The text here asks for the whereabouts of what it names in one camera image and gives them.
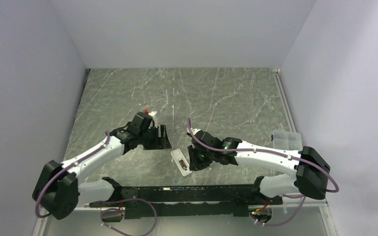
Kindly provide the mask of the white remote control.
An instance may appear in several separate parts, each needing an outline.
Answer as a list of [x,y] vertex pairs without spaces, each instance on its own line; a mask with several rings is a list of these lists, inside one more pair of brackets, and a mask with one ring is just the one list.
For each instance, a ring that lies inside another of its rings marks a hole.
[[189,162],[179,148],[171,151],[171,157],[171,160],[176,164],[182,176],[186,177],[192,173],[189,169]]

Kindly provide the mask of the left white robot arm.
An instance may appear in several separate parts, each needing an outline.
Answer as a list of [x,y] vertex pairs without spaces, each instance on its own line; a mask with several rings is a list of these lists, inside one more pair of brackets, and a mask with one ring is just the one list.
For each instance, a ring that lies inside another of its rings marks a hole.
[[166,126],[158,124],[158,111],[140,111],[125,126],[105,132],[104,139],[84,153],[61,163],[43,166],[32,193],[38,218],[64,219],[77,206],[105,202],[114,207],[123,197],[122,186],[110,177],[94,182],[85,179],[115,158],[135,149],[171,149]]

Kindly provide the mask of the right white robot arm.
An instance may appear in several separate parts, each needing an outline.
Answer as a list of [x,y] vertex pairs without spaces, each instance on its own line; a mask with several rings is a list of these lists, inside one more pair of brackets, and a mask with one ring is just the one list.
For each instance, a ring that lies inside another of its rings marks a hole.
[[263,204],[270,198],[300,193],[314,200],[323,200],[326,193],[339,191],[337,183],[334,189],[328,189],[330,166],[312,147],[302,150],[280,150],[254,145],[238,138],[227,137],[220,140],[210,133],[188,128],[192,138],[188,146],[189,168],[191,171],[203,170],[211,163],[222,165],[261,166],[280,172],[278,176],[257,177],[252,190],[252,199]]

